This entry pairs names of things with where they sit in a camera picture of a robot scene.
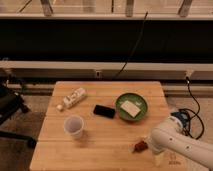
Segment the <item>small brown object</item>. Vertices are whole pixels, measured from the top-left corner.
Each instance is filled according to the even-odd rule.
[[[140,141],[139,143],[135,144],[135,148],[133,150],[133,152],[142,152],[144,150],[148,149],[148,145],[146,142],[144,142],[143,140]]]

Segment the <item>white trim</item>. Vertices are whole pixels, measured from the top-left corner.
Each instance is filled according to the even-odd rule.
[[[121,62],[0,61],[0,68],[11,69],[92,69],[119,70]],[[128,63],[125,70],[141,71],[213,71],[213,64]]]
[[[133,17],[126,17],[126,14],[53,14],[51,17],[42,13],[34,14],[0,14],[0,19],[66,19],[66,20],[141,20],[145,13],[133,14]],[[187,17],[180,17],[178,14],[149,14],[147,20],[213,20],[212,14],[189,14]]]

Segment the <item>tofu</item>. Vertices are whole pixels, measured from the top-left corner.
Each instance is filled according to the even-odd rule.
[[[135,104],[126,100],[122,105],[121,108],[126,111],[129,115],[133,118],[141,111]]]

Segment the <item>electrical outlet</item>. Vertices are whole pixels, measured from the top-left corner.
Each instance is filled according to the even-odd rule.
[[[102,71],[101,70],[95,70],[95,78],[101,79],[102,78]]]
[[[185,72],[185,78],[191,78],[192,74],[194,73],[194,70],[192,69],[189,69],[189,70],[186,70]]]

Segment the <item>green bowl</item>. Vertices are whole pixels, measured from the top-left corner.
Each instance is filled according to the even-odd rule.
[[[128,112],[126,112],[125,110],[123,110],[121,108],[121,105],[126,100],[132,102],[138,108],[140,108],[141,111],[135,117],[132,117]],[[147,110],[148,110],[148,106],[147,106],[147,103],[144,100],[144,98],[141,97],[138,94],[135,94],[135,93],[122,94],[116,100],[116,104],[115,105],[116,105],[116,111],[118,112],[118,115],[120,116],[120,118],[122,118],[122,119],[124,119],[126,121],[131,121],[131,122],[141,120],[144,117],[144,115],[146,114]]]

